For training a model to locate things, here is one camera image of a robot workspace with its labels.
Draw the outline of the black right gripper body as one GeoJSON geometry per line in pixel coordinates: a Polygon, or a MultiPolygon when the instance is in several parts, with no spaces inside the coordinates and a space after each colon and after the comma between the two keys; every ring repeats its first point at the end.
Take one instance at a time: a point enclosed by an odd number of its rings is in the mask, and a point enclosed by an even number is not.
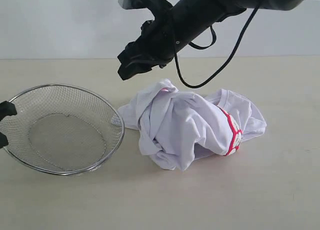
{"type": "Polygon", "coordinates": [[[196,50],[211,47],[200,46],[193,40],[206,29],[213,30],[213,16],[204,11],[197,11],[190,7],[172,7],[164,15],[147,21],[141,26],[141,35],[135,41],[142,48],[142,59],[156,60],[158,66],[167,65],[174,58],[175,53],[185,46],[196,50]]]}

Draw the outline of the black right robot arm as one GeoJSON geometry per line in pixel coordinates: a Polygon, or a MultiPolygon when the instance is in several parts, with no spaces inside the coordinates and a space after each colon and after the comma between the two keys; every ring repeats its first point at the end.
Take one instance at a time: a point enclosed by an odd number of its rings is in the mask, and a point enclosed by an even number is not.
{"type": "Polygon", "coordinates": [[[247,9],[290,11],[304,0],[118,0],[125,10],[148,9],[154,16],[141,26],[137,40],[118,55],[118,74],[128,80],[153,67],[164,68],[185,46],[200,50],[192,41],[214,23],[247,9]]]}

